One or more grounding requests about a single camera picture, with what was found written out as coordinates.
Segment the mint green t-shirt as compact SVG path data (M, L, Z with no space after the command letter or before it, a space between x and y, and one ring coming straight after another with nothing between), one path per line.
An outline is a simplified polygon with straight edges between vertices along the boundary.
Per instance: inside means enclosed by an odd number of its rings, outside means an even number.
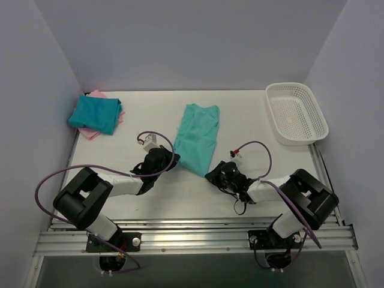
M179 164L204 177L209 172L219 127L218 106L186 105L173 144L175 152L180 155Z

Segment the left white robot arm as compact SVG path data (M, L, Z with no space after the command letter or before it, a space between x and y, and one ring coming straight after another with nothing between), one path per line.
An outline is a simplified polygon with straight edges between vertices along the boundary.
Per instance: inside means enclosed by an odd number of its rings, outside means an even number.
M122 232L101 212L106 200L145 194L160 177L158 173L174 168L179 159L180 155L160 145L150 149L144 161L134 167L133 176L102 174L84 167L55 197L53 207L79 230L97 235L106 251L115 251L120 247Z

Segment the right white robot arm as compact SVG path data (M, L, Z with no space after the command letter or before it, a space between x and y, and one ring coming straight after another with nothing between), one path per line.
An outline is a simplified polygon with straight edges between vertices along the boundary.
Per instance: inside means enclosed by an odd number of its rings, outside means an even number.
M284 202L289 210L279 215L266 233L268 244L275 248L281 247L288 237L300 230L304 230L321 248L314 232L319 230L340 202L333 191L304 169L282 178L251 179L239 171L235 162L222 161L205 178L244 206Z

